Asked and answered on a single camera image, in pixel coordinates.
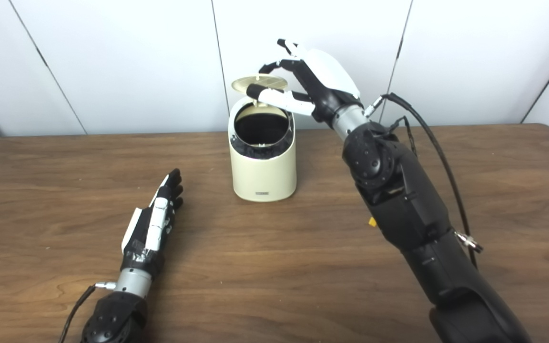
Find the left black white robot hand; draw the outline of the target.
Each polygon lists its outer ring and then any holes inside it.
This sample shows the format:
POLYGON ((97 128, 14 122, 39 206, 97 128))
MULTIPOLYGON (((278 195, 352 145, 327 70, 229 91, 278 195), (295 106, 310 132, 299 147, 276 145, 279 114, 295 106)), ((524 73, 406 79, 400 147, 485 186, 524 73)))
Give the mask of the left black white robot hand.
POLYGON ((182 176, 173 169, 163 179, 146 208, 136 208, 122 240, 120 271, 144 271, 155 279, 165 264, 165 248, 176 212, 183 205, 182 176))

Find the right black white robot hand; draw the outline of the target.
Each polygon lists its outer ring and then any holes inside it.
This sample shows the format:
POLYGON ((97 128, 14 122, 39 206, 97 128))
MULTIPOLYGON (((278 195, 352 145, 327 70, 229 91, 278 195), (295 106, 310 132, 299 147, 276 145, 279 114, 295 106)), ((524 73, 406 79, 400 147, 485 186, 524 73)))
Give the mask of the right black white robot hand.
POLYGON ((278 39, 289 59, 263 65, 259 70, 269 74, 283 68, 296 77, 305 93, 279 91, 265 85, 250 84, 246 95, 261 103, 305 116, 333 128, 334 120, 347 107, 363 108, 360 91, 342 65, 322 50, 306 50, 290 40, 278 39))

